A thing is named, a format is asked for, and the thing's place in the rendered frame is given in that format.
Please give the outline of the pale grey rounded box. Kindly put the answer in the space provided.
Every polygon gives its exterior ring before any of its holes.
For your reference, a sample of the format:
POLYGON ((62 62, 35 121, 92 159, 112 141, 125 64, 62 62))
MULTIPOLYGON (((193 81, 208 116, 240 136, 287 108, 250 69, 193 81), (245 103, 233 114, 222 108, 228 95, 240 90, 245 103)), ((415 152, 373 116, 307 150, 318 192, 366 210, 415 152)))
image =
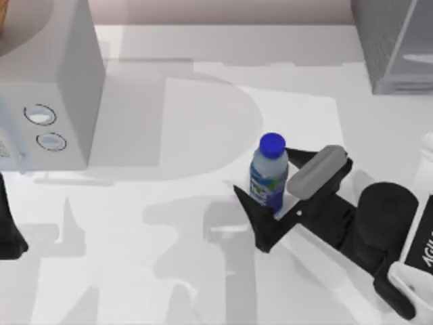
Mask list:
POLYGON ((318 192, 347 163, 345 149, 339 145, 327 145, 310 163, 315 163, 314 170, 305 173, 297 171, 287 182, 287 191, 299 200, 308 200, 318 192))

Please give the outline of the blue capped plastic bottle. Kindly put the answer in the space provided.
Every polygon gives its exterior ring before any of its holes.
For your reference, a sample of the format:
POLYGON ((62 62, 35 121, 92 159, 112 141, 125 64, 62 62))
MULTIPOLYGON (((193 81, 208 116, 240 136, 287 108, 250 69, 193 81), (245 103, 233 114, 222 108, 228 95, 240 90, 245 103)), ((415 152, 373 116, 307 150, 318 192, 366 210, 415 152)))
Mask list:
POLYGON ((264 134, 250 163, 249 193, 255 201, 278 213, 288 180, 289 162, 286 141, 275 132, 264 134))

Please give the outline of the grey cabinet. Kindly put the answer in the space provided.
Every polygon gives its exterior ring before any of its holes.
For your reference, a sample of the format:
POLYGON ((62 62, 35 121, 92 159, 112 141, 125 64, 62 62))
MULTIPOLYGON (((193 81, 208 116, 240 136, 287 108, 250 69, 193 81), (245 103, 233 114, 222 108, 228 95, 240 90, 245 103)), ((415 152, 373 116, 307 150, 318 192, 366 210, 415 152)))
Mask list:
POLYGON ((350 0, 375 95, 433 95, 433 0, 350 0))

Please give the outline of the small round microwave knob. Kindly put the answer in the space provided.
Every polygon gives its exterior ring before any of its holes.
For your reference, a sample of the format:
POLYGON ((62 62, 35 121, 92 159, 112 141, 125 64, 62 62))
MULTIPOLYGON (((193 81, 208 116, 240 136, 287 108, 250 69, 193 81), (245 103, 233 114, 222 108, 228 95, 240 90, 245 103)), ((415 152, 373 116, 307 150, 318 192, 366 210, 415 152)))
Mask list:
POLYGON ((67 146, 66 139, 57 133, 38 135, 36 141, 42 149, 50 152, 60 152, 67 146))

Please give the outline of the large round microwave knob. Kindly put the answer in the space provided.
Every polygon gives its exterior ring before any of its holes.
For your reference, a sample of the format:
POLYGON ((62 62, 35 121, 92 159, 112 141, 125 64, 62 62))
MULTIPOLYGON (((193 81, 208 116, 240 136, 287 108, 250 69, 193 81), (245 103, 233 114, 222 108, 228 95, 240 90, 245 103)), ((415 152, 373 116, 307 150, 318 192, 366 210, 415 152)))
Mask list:
POLYGON ((35 125, 48 126, 57 120, 56 113, 43 104, 35 104, 24 108, 24 116, 35 125))

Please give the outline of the pale microwave oven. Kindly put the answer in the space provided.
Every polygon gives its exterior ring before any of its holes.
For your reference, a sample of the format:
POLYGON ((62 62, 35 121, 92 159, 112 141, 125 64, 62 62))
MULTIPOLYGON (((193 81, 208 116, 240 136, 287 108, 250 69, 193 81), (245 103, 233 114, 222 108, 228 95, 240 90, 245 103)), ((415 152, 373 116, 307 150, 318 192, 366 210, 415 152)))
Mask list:
POLYGON ((86 169, 106 77, 89 0, 6 2, 0 97, 26 143, 26 172, 86 169), (28 121, 24 108, 35 104, 49 106, 56 122, 28 121), (42 149, 36 137, 45 133, 64 137, 66 148, 42 149))

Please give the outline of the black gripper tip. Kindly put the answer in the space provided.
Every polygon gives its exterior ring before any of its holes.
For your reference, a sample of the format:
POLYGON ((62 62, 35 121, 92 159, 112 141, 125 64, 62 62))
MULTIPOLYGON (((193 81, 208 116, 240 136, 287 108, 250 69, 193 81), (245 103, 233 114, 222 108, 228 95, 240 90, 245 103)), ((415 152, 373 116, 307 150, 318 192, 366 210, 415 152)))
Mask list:
POLYGON ((19 259, 28 248, 12 217, 3 174, 0 173, 0 261, 19 259))

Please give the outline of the pale blue microwave door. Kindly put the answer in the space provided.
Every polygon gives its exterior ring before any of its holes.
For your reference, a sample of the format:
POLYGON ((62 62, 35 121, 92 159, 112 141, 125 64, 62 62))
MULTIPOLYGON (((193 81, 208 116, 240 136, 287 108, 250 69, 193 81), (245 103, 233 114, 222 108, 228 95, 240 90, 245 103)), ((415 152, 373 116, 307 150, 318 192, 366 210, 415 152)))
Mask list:
POLYGON ((15 118, 9 111, 5 100, 0 97, 0 170, 27 170, 27 148, 15 118))

